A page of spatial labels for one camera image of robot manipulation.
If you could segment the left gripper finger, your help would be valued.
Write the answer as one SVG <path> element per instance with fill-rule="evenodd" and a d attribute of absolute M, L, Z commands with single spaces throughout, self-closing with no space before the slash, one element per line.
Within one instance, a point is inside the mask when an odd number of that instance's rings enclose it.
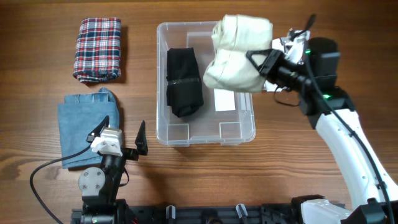
<path fill-rule="evenodd" d="M 95 139 L 96 137 L 100 137 L 100 134 L 103 131 L 103 129 L 107 128 L 108 126 L 109 126 L 109 116 L 105 116 L 102 122 L 100 122 L 100 124 L 97 125 L 97 127 L 95 127 L 95 129 L 89 133 L 87 139 Z"/>
<path fill-rule="evenodd" d="M 143 120 L 135 140 L 136 150 L 139 155 L 146 156 L 148 154 L 148 145 L 146 138 L 146 122 Z"/>

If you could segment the cream cloth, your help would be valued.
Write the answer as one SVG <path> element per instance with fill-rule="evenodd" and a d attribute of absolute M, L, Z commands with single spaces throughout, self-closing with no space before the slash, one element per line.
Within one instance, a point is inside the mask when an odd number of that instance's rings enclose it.
<path fill-rule="evenodd" d="M 246 58 L 246 53 L 271 49 L 272 35 L 273 24 L 266 18 L 225 15 L 212 31 L 215 58 L 205 70 L 204 84 L 241 93 L 261 92 L 266 79 Z"/>

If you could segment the black garment with tape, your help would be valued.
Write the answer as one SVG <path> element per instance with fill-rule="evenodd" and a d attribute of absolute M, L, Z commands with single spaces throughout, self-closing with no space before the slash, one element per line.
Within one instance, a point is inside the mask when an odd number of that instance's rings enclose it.
<path fill-rule="evenodd" d="M 193 48 L 167 51 L 167 105 L 181 118 L 190 116 L 204 104 L 202 81 Z"/>

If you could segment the white printed shirt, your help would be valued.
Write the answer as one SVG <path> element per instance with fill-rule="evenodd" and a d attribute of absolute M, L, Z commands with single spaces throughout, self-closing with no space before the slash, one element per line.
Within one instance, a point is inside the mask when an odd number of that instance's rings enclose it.
<path fill-rule="evenodd" d="M 290 40 L 291 34 L 298 34 L 300 30 L 289 30 L 287 37 L 280 37 L 272 40 L 272 30 L 265 32 L 267 46 L 275 50 L 281 50 L 285 54 L 285 59 L 295 64 L 302 64 L 304 42 L 309 40 L 310 31 L 305 31 L 298 35 L 294 40 Z"/>

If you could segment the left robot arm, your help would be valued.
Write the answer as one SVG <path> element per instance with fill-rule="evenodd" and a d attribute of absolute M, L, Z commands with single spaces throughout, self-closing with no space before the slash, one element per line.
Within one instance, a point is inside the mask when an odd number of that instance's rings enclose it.
<path fill-rule="evenodd" d="M 137 223 L 138 218 L 124 199 L 117 199 L 118 190 L 123 186 L 121 177 L 127 172 L 127 161 L 137 161 L 146 156 L 148 145 L 146 123 L 143 121 L 138 130 L 136 148 L 123 146 L 123 132 L 109 127 L 109 116 L 95 127 L 87 136 L 89 149 L 102 157 L 98 167 L 85 169 L 78 186 L 82 193 L 81 210 L 72 211 L 72 223 Z"/>

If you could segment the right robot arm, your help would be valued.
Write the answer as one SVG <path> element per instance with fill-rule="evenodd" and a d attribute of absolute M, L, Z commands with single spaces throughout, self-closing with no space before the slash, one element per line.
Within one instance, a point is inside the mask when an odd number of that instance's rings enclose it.
<path fill-rule="evenodd" d="M 325 141 L 351 197 L 352 210 L 319 195 L 292 199 L 299 223 L 397 223 L 397 184 L 367 140 L 353 101 L 336 85 L 340 59 L 334 40 L 316 37 L 304 43 L 304 62 L 288 61 L 276 49 L 251 50 L 246 58 L 267 81 L 296 91 L 299 108 Z"/>

